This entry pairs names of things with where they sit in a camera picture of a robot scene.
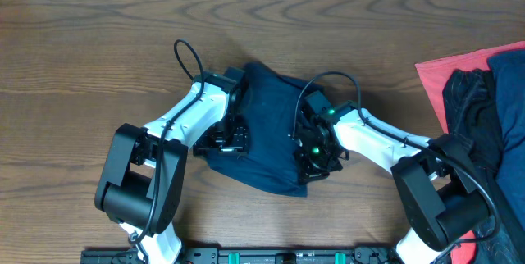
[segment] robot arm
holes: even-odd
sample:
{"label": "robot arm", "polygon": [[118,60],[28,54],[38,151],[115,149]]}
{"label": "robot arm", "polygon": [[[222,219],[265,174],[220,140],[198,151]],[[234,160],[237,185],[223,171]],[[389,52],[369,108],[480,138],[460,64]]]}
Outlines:
{"label": "robot arm", "polygon": [[[139,258],[147,256],[150,263],[172,264],[179,256],[181,241],[171,220],[180,201],[188,149],[193,146],[194,155],[207,150],[242,155],[248,150],[248,132],[235,119],[235,109],[247,88],[244,72],[230,68],[225,76],[205,76],[201,98],[175,120],[165,138],[157,208],[139,251]],[[155,183],[154,177],[132,171],[130,164],[155,167],[164,125],[196,97],[200,85],[196,77],[189,93],[169,112],[142,128],[124,124],[113,137],[95,206],[128,234],[140,234],[145,227]]]}
{"label": "robot arm", "polygon": [[[422,148],[442,152],[474,172],[467,153],[452,136],[445,134],[432,140],[408,134],[378,120],[364,108],[360,116],[351,102],[333,107],[321,92],[305,97],[301,112],[308,123],[298,122],[295,137],[301,148],[295,156],[304,180],[324,178],[330,171],[340,170],[339,156],[345,151],[361,153],[393,175],[412,226],[395,248],[405,264],[432,262],[490,215],[471,180],[426,152],[399,141],[409,139]],[[448,174],[451,181],[436,191],[431,181]]]}

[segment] folded fabric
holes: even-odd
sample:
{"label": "folded fabric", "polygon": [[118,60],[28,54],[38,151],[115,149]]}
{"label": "folded fabric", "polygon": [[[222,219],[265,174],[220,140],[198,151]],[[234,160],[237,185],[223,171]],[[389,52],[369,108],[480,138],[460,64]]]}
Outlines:
{"label": "folded fabric", "polygon": [[[496,110],[496,87],[490,71],[454,71],[443,89],[446,120],[450,134],[456,136],[469,152],[473,165],[480,174],[482,183],[488,186],[491,196],[500,213],[505,209],[504,198],[495,196],[497,191],[491,187],[498,171],[503,152],[500,118]],[[476,264],[520,263],[506,226],[513,222],[507,220],[509,214],[501,214],[502,228],[498,235],[484,242],[476,250],[475,244],[462,244],[452,252],[453,263],[470,263],[475,257]],[[475,228],[476,237],[488,235],[494,228],[494,219],[490,218]]]}
{"label": "folded fabric", "polygon": [[522,48],[525,49],[525,42],[511,43],[506,46],[482,49],[469,54],[416,64],[419,78],[421,79],[423,87],[427,91],[428,98],[434,107],[434,111],[437,114],[437,118],[444,132],[448,133],[442,91],[452,73],[455,70],[473,71],[475,69],[480,69],[487,71],[489,70],[489,66],[486,63],[486,60],[489,57],[500,52]]}
{"label": "folded fabric", "polygon": [[[295,104],[306,82],[279,76],[262,63],[249,63],[244,71],[249,88],[240,104],[240,115],[249,127],[249,153],[229,157],[209,152],[204,158],[213,170],[256,189],[306,197],[294,159],[298,145],[289,136]],[[318,89],[321,87],[313,84],[307,93]]]}
{"label": "folded fabric", "polygon": [[495,82],[490,71],[454,71],[443,89],[449,133],[456,136],[480,169],[496,173],[503,152]]}
{"label": "folded fabric", "polygon": [[504,142],[496,181],[525,229],[525,50],[502,53],[488,64]]}

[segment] green connector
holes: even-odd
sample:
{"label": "green connector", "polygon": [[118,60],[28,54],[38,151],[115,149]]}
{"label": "green connector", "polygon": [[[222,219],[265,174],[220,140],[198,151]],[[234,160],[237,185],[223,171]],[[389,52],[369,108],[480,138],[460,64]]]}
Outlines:
{"label": "green connector", "polygon": [[228,254],[228,264],[239,264],[240,261],[239,253],[229,253]]}
{"label": "green connector", "polygon": [[345,253],[336,253],[336,264],[346,264]]}

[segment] wood grain surface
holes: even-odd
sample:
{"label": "wood grain surface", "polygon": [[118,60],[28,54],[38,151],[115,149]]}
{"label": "wood grain surface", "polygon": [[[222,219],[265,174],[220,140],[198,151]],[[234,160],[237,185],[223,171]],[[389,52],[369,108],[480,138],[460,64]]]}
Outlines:
{"label": "wood grain surface", "polygon": [[[304,79],[349,72],[377,117],[437,137],[413,64],[523,40],[525,0],[0,0],[0,262],[126,246],[94,191],[116,128],[188,92],[178,38],[215,72],[249,60]],[[346,80],[322,83],[335,102],[355,96]],[[393,180],[358,154],[344,167],[287,198],[191,157],[177,234],[225,247],[394,244],[409,225]]]}

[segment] pile of clothes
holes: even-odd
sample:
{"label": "pile of clothes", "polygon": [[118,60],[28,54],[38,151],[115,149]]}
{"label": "pile of clothes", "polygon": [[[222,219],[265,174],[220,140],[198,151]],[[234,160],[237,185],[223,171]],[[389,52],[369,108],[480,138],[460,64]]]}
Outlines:
{"label": "pile of clothes", "polygon": [[[519,259],[525,258],[525,42],[416,68],[444,132],[456,136],[470,152],[503,221],[496,238],[477,247],[464,244],[453,251],[452,262],[521,263]],[[489,234],[493,225],[492,219],[487,220],[473,231],[475,237]]]}

